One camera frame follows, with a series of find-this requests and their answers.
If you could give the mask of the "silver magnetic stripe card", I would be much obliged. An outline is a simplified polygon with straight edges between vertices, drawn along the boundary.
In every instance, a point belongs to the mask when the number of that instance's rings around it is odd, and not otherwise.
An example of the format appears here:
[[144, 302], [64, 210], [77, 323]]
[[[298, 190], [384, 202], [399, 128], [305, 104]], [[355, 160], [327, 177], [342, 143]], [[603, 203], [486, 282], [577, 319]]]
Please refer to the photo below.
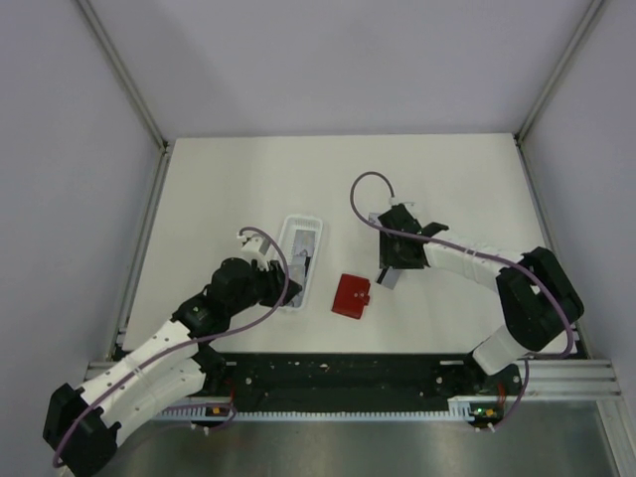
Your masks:
[[401, 271], [399, 269], [394, 268], [383, 268], [380, 270], [377, 278], [376, 284], [394, 290], [398, 284], [398, 280], [401, 276]]

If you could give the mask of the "red leather card holder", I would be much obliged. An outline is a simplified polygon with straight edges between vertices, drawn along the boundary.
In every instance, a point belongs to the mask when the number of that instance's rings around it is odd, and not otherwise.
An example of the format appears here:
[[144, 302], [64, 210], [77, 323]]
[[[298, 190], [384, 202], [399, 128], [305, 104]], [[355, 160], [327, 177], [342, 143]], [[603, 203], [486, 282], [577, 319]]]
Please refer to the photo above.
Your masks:
[[340, 277], [331, 311], [360, 320], [370, 303], [371, 281], [368, 278], [343, 273]]

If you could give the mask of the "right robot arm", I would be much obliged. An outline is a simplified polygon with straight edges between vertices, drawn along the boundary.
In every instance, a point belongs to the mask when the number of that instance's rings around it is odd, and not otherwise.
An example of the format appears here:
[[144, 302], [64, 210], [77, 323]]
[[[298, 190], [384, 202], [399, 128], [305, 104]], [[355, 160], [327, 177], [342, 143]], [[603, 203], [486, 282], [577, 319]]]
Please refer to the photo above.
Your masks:
[[495, 292], [504, 323], [459, 364], [440, 365], [435, 390], [445, 398], [496, 393], [513, 375], [516, 360], [542, 351], [584, 312], [555, 254], [542, 246], [506, 251], [454, 233], [449, 226], [422, 226], [403, 205], [376, 216], [381, 227], [380, 267], [436, 268]]

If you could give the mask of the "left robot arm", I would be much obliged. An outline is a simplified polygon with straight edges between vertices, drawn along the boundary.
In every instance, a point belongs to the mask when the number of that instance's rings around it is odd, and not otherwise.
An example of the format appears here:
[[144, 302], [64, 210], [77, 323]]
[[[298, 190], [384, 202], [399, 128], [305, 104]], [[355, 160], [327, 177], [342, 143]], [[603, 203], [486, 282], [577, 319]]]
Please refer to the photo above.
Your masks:
[[93, 476], [141, 425], [173, 402], [224, 385], [224, 359], [211, 341], [231, 336], [234, 316], [259, 305], [272, 314], [303, 287], [277, 260], [229, 258], [201, 292], [183, 302], [158, 331], [101, 375], [51, 395], [43, 438], [55, 468]]

